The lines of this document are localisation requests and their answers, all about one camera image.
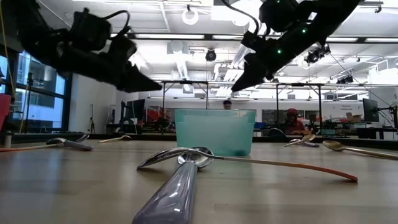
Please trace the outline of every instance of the table surface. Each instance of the table surface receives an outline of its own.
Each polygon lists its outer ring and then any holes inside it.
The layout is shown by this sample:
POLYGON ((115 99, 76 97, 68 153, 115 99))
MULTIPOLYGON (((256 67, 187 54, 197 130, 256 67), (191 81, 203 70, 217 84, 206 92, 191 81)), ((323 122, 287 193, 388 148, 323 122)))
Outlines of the table surface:
MULTIPOLYGON (((136 170, 176 142, 85 144, 95 150, 0 153, 0 223, 131 223, 176 168, 171 159, 136 170)), ((250 157, 336 169, 359 182, 313 170, 214 161, 198 173, 191 223, 398 221, 397 161, 279 143, 254 143, 250 157)))

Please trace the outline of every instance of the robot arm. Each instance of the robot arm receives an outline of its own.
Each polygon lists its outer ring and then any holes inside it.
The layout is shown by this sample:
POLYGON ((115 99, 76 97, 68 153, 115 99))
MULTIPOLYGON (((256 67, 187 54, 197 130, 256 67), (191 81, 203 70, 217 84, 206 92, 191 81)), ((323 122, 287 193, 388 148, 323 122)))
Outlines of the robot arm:
POLYGON ((3 11, 14 17, 18 39, 26 51, 59 74, 78 73, 128 93, 162 89, 128 60, 137 48, 125 36, 130 29, 127 23, 116 37, 111 37, 107 19, 127 11, 100 18, 84 9, 75 12, 70 30, 55 30, 44 21, 36 0, 2 0, 1 4, 3 11), (107 40, 111 41, 108 52, 93 53, 102 50, 107 40))
POLYGON ((259 19, 267 29, 284 34, 279 39, 260 38, 257 33, 245 33, 242 44, 256 53, 245 56, 244 73, 232 87, 243 90, 272 80, 275 72, 315 43, 321 54, 330 53, 326 38, 355 10, 362 0, 266 0, 260 7, 259 19), (317 15, 308 21, 310 14, 317 15))

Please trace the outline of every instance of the camera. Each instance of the camera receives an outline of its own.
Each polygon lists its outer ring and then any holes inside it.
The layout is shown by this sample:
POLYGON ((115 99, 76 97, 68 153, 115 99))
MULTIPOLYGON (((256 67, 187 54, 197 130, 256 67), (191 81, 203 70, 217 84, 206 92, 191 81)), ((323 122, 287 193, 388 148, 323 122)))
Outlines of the camera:
POLYGON ((208 49, 206 54, 206 61, 214 62, 217 58, 217 54, 214 49, 208 49))

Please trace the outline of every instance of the person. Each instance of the person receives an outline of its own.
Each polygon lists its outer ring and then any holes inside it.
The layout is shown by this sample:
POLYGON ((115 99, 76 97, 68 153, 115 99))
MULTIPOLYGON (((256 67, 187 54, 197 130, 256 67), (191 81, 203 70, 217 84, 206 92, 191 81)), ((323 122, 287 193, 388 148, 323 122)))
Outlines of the person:
POLYGON ((230 109, 232 108, 232 102, 231 102, 231 100, 226 100, 226 101, 224 101, 224 102, 223 102, 223 105, 224 105, 224 109, 225 109, 225 110, 230 110, 230 109))
POLYGON ((299 112, 291 108, 286 112, 286 120, 285 120, 285 133, 292 134, 294 131, 304 131, 304 125, 301 121, 297 119, 299 112))

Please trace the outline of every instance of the fluorescent light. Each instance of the fluorescent light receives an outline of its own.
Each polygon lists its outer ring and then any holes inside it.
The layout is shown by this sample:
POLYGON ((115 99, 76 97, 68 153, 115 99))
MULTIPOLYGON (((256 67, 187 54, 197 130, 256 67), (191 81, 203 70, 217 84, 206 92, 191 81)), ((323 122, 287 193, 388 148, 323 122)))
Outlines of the fluorescent light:
POLYGON ((198 34, 136 34, 137 39, 204 39, 198 34))
POLYGON ((164 4, 178 4, 184 5, 189 3, 194 6, 201 6, 202 3, 200 1, 187 1, 187 0, 177 0, 177 1, 161 1, 161 0, 72 0, 75 2, 102 2, 105 4, 132 4, 132 3, 144 3, 144 4, 153 4, 153 3, 164 3, 164 4))
POLYGON ((367 38, 365 42, 398 42, 398 38, 367 38))
POLYGON ((353 37, 328 37, 326 38, 327 42, 356 42, 358 38, 353 37))
POLYGON ((213 35, 215 40, 242 40, 243 35, 213 35))
MULTIPOLYGON (((163 99, 161 96, 148 96, 148 99, 163 99)), ((165 97, 165 99, 174 99, 174 97, 165 97)))

